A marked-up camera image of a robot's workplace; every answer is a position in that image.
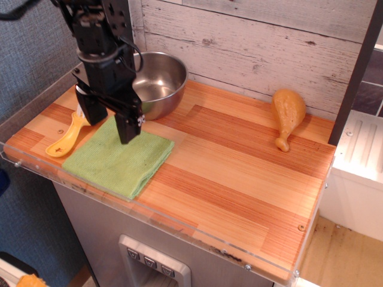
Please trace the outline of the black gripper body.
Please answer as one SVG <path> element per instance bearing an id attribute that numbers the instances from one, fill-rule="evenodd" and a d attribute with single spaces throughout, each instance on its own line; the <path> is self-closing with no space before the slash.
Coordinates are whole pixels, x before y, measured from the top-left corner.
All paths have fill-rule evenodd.
<path id="1" fill-rule="evenodd" d="M 98 101 L 116 114 L 133 117 L 142 114 L 141 100 L 132 85 L 141 70 L 135 66 L 135 50 L 115 50 L 110 53 L 85 53 L 78 50 L 77 56 L 83 67 L 72 74 L 77 79 L 76 88 L 98 98 Z"/>

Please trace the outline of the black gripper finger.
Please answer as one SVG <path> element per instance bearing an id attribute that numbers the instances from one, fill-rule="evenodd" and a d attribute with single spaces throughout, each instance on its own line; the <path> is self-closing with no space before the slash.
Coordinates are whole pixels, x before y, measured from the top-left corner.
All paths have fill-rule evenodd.
<path id="1" fill-rule="evenodd" d="M 107 109 L 98 101 L 96 96 L 88 94 L 80 88 L 76 88 L 75 92 L 82 112 L 91 126 L 107 118 Z"/>
<path id="2" fill-rule="evenodd" d="M 122 144 L 128 144 L 133 138 L 141 133 L 142 114 L 139 114 L 137 117 L 128 117 L 116 114 L 114 118 L 120 142 Z"/>

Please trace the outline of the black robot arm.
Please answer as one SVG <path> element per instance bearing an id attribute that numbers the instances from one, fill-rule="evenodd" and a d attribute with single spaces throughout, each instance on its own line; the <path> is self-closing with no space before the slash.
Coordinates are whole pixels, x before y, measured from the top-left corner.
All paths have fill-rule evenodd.
<path id="1" fill-rule="evenodd" d="M 83 64 L 75 69 L 78 103 L 85 118 L 95 125 L 115 113 L 122 144 L 141 132 L 142 102 L 132 85 L 144 61 L 135 62 L 139 48 L 133 42 L 127 1 L 53 1 L 77 42 Z"/>

